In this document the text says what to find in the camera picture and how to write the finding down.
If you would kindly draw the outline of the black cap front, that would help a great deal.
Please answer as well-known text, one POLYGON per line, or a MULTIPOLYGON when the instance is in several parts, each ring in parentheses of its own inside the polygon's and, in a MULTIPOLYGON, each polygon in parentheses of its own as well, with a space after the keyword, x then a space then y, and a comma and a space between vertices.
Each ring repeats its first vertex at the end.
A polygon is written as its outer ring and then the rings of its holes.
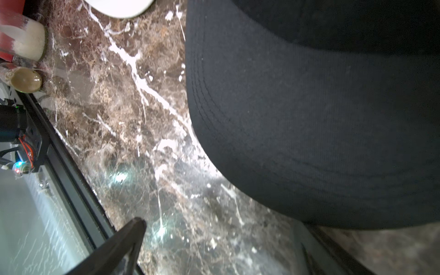
POLYGON ((438 1, 189 1, 192 127, 220 173, 299 221, 440 219, 438 1))

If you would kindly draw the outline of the white cap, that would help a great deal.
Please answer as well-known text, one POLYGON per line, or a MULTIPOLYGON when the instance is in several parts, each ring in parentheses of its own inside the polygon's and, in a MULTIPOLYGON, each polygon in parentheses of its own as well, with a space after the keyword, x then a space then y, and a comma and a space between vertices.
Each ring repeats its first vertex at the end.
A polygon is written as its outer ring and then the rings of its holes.
POLYGON ((145 12, 154 0, 85 0, 92 8, 118 19, 134 18, 145 12))

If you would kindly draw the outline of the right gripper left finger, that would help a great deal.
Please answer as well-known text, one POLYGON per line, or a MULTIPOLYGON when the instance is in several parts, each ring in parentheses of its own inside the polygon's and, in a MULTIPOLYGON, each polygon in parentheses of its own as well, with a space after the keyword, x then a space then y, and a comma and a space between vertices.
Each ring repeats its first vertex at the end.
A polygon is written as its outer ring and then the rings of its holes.
POLYGON ((147 222, 133 218, 68 275, 141 275, 138 257, 147 222))

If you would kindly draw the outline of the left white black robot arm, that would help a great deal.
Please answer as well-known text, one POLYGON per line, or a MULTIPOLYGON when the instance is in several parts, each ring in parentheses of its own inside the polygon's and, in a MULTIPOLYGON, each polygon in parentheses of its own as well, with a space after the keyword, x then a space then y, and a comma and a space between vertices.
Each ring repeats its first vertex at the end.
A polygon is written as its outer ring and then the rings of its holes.
POLYGON ((1 142, 13 142, 28 127, 28 118, 23 106, 1 106, 1 142))

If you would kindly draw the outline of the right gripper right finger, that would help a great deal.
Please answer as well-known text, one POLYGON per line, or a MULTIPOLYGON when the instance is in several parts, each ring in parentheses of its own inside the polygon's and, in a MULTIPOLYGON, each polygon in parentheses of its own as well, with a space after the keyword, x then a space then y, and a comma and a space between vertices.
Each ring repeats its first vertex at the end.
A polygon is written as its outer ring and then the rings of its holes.
POLYGON ((295 222, 295 255, 299 275, 373 275, 316 226, 295 222))

